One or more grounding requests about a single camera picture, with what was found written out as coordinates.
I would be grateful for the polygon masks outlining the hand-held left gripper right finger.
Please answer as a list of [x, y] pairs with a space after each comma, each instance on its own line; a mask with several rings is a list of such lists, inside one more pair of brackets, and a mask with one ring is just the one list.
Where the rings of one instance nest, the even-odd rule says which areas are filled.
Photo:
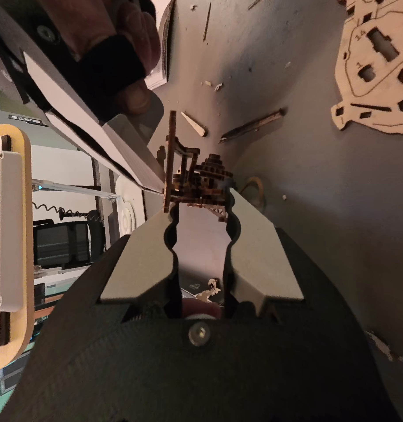
[[227, 191], [226, 212], [230, 243], [222, 277], [225, 316], [231, 318], [246, 302], [256, 317], [271, 302], [302, 303], [304, 295], [275, 225], [234, 188]]

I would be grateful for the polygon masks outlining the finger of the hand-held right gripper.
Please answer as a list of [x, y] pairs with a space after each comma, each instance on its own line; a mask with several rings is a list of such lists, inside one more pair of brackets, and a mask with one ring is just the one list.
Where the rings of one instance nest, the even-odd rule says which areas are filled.
[[87, 132], [147, 191], [162, 194], [165, 172], [148, 148], [164, 115], [162, 101], [153, 91], [149, 91], [150, 108], [146, 113], [127, 116], [109, 105], [111, 119], [98, 118], [44, 53], [23, 50], [23, 57], [28, 74], [50, 104], [50, 110]]
[[113, 172], [124, 176], [140, 189], [147, 190], [147, 188], [139, 184], [137, 180], [128, 171], [126, 171], [123, 166], [112, 160], [105, 152], [105, 150], [79, 126], [65, 119], [56, 110], [50, 110], [46, 112], [45, 116], [50, 127], [66, 140], [77, 146], [79, 150], [87, 153], [93, 159], [109, 168]]

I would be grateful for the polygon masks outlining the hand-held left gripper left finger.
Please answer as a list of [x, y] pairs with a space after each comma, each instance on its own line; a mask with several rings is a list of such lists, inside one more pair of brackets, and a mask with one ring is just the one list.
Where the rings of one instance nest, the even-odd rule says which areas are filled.
[[128, 237], [100, 300], [103, 303], [167, 305], [179, 299], [177, 214], [158, 212]]

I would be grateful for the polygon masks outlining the yellow rubber band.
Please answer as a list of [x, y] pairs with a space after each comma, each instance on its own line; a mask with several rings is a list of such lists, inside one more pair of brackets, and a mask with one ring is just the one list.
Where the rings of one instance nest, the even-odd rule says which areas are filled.
[[[254, 189], [256, 191], [256, 195], [252, 195], [249, 198], [246, 198], [243, 193], [247, 189]], [[238, 193], [243, 196], [254, 208], [256, 208], [260, 213], [264, 213], [265, 210], [265, 196], [264, 196], [264, 186], [262, 180], [257, 177], [253, 176], [247, 179], [243, 187], [238, 191]]]

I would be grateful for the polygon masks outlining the wooden model frame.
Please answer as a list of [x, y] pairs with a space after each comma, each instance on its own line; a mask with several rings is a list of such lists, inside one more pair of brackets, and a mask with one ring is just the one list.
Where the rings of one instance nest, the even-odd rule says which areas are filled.
[[213, 213], [219, 222], [227, 222], [226, 199], [223, 197], [204, 196], [195, 173], [200, 149], [183, 146], [176, 136], [177, 112], [169, 113], [166, 146], [157, 151], [156, 161], [165, 171], [162, 190], [163, 211], [169, 211], [171, 204], [184, 203], [188, 207], [205, 208]]

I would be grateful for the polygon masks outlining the wooden body plate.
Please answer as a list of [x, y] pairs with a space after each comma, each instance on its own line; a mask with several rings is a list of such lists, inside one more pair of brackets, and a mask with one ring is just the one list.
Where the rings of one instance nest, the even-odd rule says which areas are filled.
[[343, 130], [356, 122], [403, 134], [403, 0], [338, 1], [346, 8], [335, 80], [341, 102], [331, 108]]

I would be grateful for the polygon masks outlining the black model kit box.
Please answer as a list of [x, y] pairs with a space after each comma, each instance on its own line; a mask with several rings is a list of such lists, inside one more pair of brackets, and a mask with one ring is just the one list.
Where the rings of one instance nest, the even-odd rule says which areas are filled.
[[179, 275], [179, 284], [183, 298], [194, 298], [204, 303], [224, 306], [223, 282], [220, 278], [203, 278], [182, 273]]

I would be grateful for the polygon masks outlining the person's right hand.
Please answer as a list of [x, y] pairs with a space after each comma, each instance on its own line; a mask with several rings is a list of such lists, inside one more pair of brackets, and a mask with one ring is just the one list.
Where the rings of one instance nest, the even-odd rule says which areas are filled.
[[134, 1], [40, 0], [67, 46], [78, 59], [108, 37], [124, 35], [149, 74], [160, 59], [155, 14]]

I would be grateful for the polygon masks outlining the pointed wooden stick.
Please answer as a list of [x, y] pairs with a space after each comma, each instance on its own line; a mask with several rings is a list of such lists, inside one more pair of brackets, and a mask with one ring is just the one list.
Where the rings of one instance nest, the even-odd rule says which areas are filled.
[[188, 114], [181, 112], [181, 115], [201, 137], [205, 137], [207, 135], [207, 130], [197, 121], [192, 119]]

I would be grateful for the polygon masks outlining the folded instruction booklet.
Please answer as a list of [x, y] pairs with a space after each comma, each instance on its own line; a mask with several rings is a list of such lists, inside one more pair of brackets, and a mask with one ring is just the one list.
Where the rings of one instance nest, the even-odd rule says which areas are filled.
[[174, 0], [154, 0], [156, 26], [160, 38], [161, 54], [157, 66], [146, 77], [148, 89], [154, 90], [168, 81], [168, 39]]

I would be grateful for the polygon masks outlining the white document stand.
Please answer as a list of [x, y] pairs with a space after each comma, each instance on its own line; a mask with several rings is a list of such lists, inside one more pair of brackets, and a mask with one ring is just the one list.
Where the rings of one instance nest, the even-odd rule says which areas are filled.
[[33, 182], [115, 200], [124, 234], [146, 221], [142, 191], [123, 177], [117, 179], [115, 194], [33, 180], [29, 138], [13, 125], [0, 124], [0, 369], [25, 351], [35, 321]]

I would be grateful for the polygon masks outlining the dark wooden strip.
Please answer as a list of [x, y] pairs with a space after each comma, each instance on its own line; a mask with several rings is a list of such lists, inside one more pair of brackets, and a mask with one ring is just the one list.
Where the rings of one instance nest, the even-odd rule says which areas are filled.
[[273, 111], [272, 113], [270, 113], [268, 115], [265, 115], [265, 116], [262, 116], [260, 118], [251, 120], [250, 122], [247, 122], [247, 123], [245, 123], [241, 126], [238, 126], [234, 129], [231, 129], [231, 130], [227, 131], [226, 133], [224, 133], [223, 135], [221, 135], [220, 140], [219, 140], [219, 144], [223, 144], [223, 143], [225, 143], [229, 140], [236, 139], [239, 136], [247, 134], [251, 131], [256, 131], [263, 126], [282, 118], [283, 116], [286, 115], [286, 113], [287, 113], [286, 109], [280, 108], [276, 111]]

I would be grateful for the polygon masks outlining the pale wooden offcut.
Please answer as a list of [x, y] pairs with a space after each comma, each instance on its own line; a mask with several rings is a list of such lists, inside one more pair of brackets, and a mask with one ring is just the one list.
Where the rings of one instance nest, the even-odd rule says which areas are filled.
[[403, 362], [403, 356], [396, 355], [390, 348], [390, 346], [378, 337], [373, 331], [365, 331], [369, 340], [373, 345], [380, 351], [390, 362]]

